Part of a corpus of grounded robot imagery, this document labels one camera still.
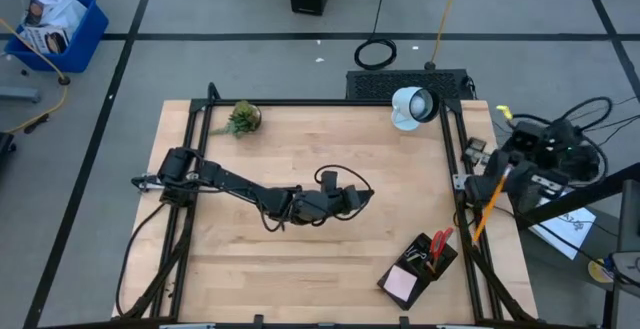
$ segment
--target box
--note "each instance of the box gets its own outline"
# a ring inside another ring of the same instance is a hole
[[[27,40],[43,54],[63,54],[69,47],[69,38],[64,29],[47,27],[23,27]]]
[[[96,0],[78,1],[87,8],[87,12],[73,36],[69,38],[67,50],[62,54],[43,54],[62,72],[82,73],[85,71],[107,29],[107,25],[109,25],[109,19],[100,10]],[[18,27],[17,31],[20,33],[22,30],[22,27]],[[53,68],[15,37],[9,39],[4,51],[20,59],[33,70],[53,71]]]
[[[62,1],[64,0],[30,0],[25,22],[27,25],[40,25],[42,17],[49,14]]]

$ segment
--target scissors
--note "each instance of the scissors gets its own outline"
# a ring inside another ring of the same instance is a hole
[[[429,256],[433,259],[433,268],[432,270],[436,271],[436,265],[438,264],[438,259],[440,255],[442,255],[442,251],[447,246],[447,241],[453,234],[453,228],[449,227],[444,232],[442,230],[438,230],[436,235],[433,236],[433,240],[431,241],[431,248],[429,249]]]

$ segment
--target orange pencil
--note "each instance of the orange pencil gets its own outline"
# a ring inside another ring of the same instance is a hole
[[[504,183],[507,181],[507,177],[509,176],[509,172],[511,171],[512,166],[509,164],[504,169],[504,173],[502,173],[502,177],[498,182],[498,186],[496,186],[496,190],[493,192],[491,196],[491,200],[489,200],[489,204],[484,210],[484,215],[482,216],[482,221],[480,221],[480,225],[478,225],[478,229],[476,229],[476,233],[473,236],[473,241],[477,242],[478,238],[480,238],[480,234],[484,230],[484,226],[487,224],[487,220],[489,219],[489,215],[491,215],[491,211],[493,211],[493,207],[496,205],[496,201],[502,192],[502,188],[504,187]]]

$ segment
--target gray floor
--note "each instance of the gray floor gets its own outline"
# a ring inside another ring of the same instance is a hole
[[[329,0],[325,15],[295,15],[289,0],[150,0],[141,33],[368,32],[378,0]],[[0,0],[0,17],[16,21],[19,0]],[[381,32],[435,32],[446,0],[384,0]],[[616,29],[640,33],[639,0],[603,0]],[[98,0],[109,33],[129,30],[138,0]],[[456,33],[589,33],[604,27],[590,0],[456,0],[447,22]],[[361,41],[136,41],[93,166],[80,210],[41,325],[108,319],[138,194],[129,179],[144,172],[162,102],[204,95],[214,81],[226,98],[342,98],[345,74],[357,70],[353,50]],[[397,41],[389,69],[420,69],[431,41]],[[91,65],[72,76],[66,106],[34,134],[19,135],[19,150],[0,180],[0,328],[22,325],[74,186],[102,102],[123,47],[103,41]],[[640,43],[625,42],[640,63]],[[371,48],[375,61],[384,50]],[[478,95],[491,106],[554,118],[596,95],[614,101],[633,90],[612,45],[594,42],[445,41],[440,68],[466,68]],[[37,87],[37,105],[0,102],[0,128],[12,127],[54,103],[54,76],[29,71],[17,60],[0,61],[0,85]],[[637,114],[637,101],[616,106],[612,121]],[[492,113],[501,120],[497,112]],[[637,125],[604,146],[616,171],[637,161]],[[596,142],[610,130],[595,132]],[[597,205],[616,214],[616,200]],[[604,292],[534,260],[528,261],[540,316],[557,323],[598,323]],[[628,299],[625,323],[640,318]]]

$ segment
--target black metal frame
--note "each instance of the black metal frame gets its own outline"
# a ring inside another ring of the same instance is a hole
[[[263,106],[390,106],[391,101],[389,99],[383,100],[362,100],[362,99],[256,99],[251,100],[255,105]],[[209,85],[208,97],[205,99],[192,99],[189,108],[189,117],[187,120],[187,127],[185,130],[185,136],[183,145],[191,146],[192,139],[195,134],[196,118],[198,113],[204,112],[204,119],[202,128],[200,130],[200,141],[198,144],[198,152],[202,155],[205,153],[207,138],[209,133],[209,125],[211,122],[211,116],[213,108],[215,106],[231,106],[236,103],[236,100],[223,100],[220,98],[218,91],[213,84]],[[456,130],[458,133],[461,151],[467,142],[467,133],[462,117],[462,107],[460,100],[445,100],[444,105],[440,108],[440,120],[442,125],[442,134],[445,150],[447,153],[447,163],[449,166],[449,174],[451,179],[451,189],[454,195],[455,209],[457,213],[458,223],[460,225],[461,240],[471,242],[471,233],[468,229],[468,222],[465,216],[465,203],[462,197],[463,193],[456,191],[453,185],[453,175],[458,173],[457,158],[454,151],[454,144],[451,137],[451,128],[449,124],[448,112],[453,113],[453,119],[456,123]],[[464,171],[467,174],[473,173],[473,166],[468,161],[464,161]],[[180,210],[185,210],[185,226],[183,231],[187,232],[187,236],[190,239],[193,225],[187,225],[187,223],[193,223],[196,210],[197,193],[193,193],[193,205],[186,208],[172,207],[169,213],[169,219],[167,222],[167,231],[165,233],[164,244],[162,248],[162,254],[160,259],[160,265],[164,265],[168,262],[170,253],[173,250],[173,243],[177,231],[178,216]],[[481,211],[474,209],[474,222],[479,223],[481,219]],[[171,297],[170,312],[168,317],[160,317],[160,308],[162,306],[162,294],[163,290],[158,290],[151,303],[150,318],[137,318],[137,319],[119,319],[110,322],[100,323],[86,323],[77,324],[73,326],[64,326],[65,328],[75,329],[112,329],[112,328],[157,328],[160,325],[177,324],[180,304],[182,299],[182,291],[184,288],[184,280],[186,276],[186,265],[189,255],[190,240],[186,243],[186,250],[177,262],[177,270],[175,277],[175,287],[173,290],[173,296]],[[483,259],[491,265],[491,253],[487,240],[486,230],[481,236],[480,247]],[[480,292],[478,288],[478,281],[476,276],[476,267],[471,259],[469,253],[463,252],[463,258],[465,261],[465,271],[467,276],[467,283],[469,286],[469,296],[473,308],[473,317],[476,325],[491,326],[493,328],[547,328],[547,329],[577,329],[580,327],[572,327],[565,325],[554,325],[537,322],[521,322],[521,321],[507,321],[503,319],[500,301],[497,298],[493,288],[488,286],[492,319],[487,319],[483,315],[482,301],[480,298]],[[257,314],[253,323],[215,323],[216,328],[248,328],[248,329],[260,329],[260,328],[274,328],[274,329],[293,329],[293,328],[320,328],[323,326],[330,326],[332,328],[345,328],[345,329],[364,329],[364,328],[377,328],[377,329],[397,329],[398,325],[401,329],[427,329],[437,328],[436,324],[410,324],[407,317],[399,317],[399,324],[264,324],[263,316]]]

